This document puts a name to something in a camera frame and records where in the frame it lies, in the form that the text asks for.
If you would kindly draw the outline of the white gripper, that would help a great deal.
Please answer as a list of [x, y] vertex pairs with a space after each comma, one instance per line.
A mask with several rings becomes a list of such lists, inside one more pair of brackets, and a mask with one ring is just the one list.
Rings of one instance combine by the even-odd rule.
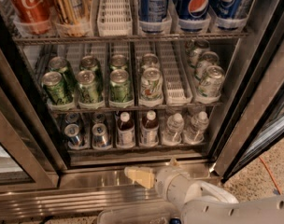
[[124, 169], [125, 175], [132, 181], [138, 183], [146, 189], [154, 186], [157, 193], [175, 207], [181, 208], [186, 202], [189, 186], [192, 184], [190, 175], [179, 168], [178, 161], [172, 157], [169, 164], [160, 169], [157, 174], [149, 167], [130, 166]]

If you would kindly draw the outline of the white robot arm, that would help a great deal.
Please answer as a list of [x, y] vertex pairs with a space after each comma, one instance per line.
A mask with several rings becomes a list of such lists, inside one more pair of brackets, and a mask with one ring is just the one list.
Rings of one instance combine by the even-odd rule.
[[174, 205], [182, 224], [284, 224], [284, 195], [241, 203], [225, 189], [192, 178], [175, 160], [157, 170], [127, 166], [124, 173]]

